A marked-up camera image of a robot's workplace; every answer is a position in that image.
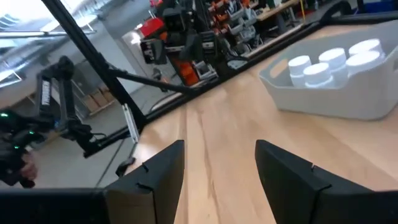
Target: wooden tabletop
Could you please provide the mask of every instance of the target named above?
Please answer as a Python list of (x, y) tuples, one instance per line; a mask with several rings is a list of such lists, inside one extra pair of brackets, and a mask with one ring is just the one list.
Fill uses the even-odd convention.
[(289, 0), (287, 2), (280, 3), (278, 6), (276, 6), (273, 9), (264, 8), (262, 9), (262, 14), (257, 15), (257, 20), (264, 21), (270, 18), (271, 16), (279, 13), (280, 11), (287, 9), (288, 7), (292, 7), (293, 5), (298, 4), (299, 2), (300, 0)]
[[(354, 27), (327, 27), (308, 38), (365, 29)], [(398, 189), (398, 110), (372, 122), (279, 111), (258, 77), (274, 57), (142, 132), (130, 171), (175, 140), (185, 140), (176, 224), (275, 223), (254, 160), (257, 139), (370, 189)]]

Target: gray floor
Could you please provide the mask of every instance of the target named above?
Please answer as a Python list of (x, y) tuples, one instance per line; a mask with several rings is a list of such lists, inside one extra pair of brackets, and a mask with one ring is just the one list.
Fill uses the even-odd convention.
[[(350, 2), (355, 7), (356, 1), (351, 0)], [(328, 7), (330, 7), (330, 3), (326, 7), (321, 7), (317, 12), (308, 15), (307, 22), (319, 19)], [(145, 86), (135, 92), (132, 97), (140, 108), (147, 113), (156, 101), (168, 94), (170, 93), (162, 93), (158, 88)], [(85, 123), (91, 125), (95, 132), (105, 134), (112, 133), (126, 125), (121, 106), (117, 103), (86, 120)], [(119, 143), (113, 144), (91, 158), (84, 159), (83, 151), (77, 143), (62, 138), (56, 139), (35, 152), (39, 167), (36, 187), (106, 186), (117, 179), (114, 171), (120, 162), (127, 159), (132, 149), (132, 142), (130, 139), (126, 139), (116, 153), (118, 146)], [(110, 167), (104, 173), (108, 164), (110, 164)]]

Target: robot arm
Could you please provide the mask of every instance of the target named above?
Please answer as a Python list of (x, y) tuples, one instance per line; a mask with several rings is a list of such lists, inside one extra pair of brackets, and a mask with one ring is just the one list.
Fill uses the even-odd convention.
[(24, 188), (32, 188), (33, 181), (22, 178), (20, 170), (25, 166), (22, 160), (27, 153), (25, 147), (43, 138), (41, 133), (54, 129), (55, 118), (50, 109), (52, 79), (59, 84), (61, 120), (56, 131), (61, 137), (76, 141), (84, 150), (84, 157), (90, 157), (114, 142), (127, 138), (128, 134), (114, 133), (96, 139), (89, 125), (82, 124), (75, 113), (72, 92), (74, 65), (67, 57), (37, 74), (36, 109), (33, 117), (23, 117), (10, 109), (0, 111), (0, 130), (7, 137), (0, 142), (0, 180), (7, 185), (20, 182)]
[[(53, 115), (49, 109), (49, 101), (51, 97), (51, 79), (58, 81), (60, 94), (60, 111), (61, 120), (56, 128), (61, 137), (76, 141), (78, 145), (84, 150), (84, 157), (90, 157), (108, 145), (120, 139), (120, 136), (106, 136), (101, 139), (96, 139), (95, 134), (91, 133), (91, 127), (82, 124), (75, 111), (75, 104), (72, 90), (72, 76), (75, 73), (75, 66), (73, 62), (66, 56), (60, 58), (58, 63), (46, 68), (37, 77), (37, 98), (36, 105), (38, 106), (37, 113), (38, 121), (52, 121)], [(41, 126), (48, 128), (50, 123), (41, 124)]]

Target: hand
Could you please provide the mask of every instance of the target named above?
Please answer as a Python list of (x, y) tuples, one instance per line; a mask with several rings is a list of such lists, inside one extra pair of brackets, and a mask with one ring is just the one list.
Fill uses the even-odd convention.
[(25, 166), (21, 169), (21, 175), (28, 180), (36, 179), (37, 168), (32, 154), (24, 154), (22, 160), (25, 161)]

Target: ceiling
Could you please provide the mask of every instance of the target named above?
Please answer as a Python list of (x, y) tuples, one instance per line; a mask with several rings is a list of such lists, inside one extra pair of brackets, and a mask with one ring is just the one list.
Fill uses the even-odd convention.
[[(61, 0), (84, 29), (89, 29), (87, 25), (97, 15), (126, 1)], [(62, 31), (62, 28), (41, 0), (0, 0), (0, 88), (22, 80), (21, 69), (66, 41), (66, 36), (48, 37), (51, 31)], [(27, 38), (26, 34), (37, 36)], [(1, 75), (7, 73), (10, 74), (8, 77)]]

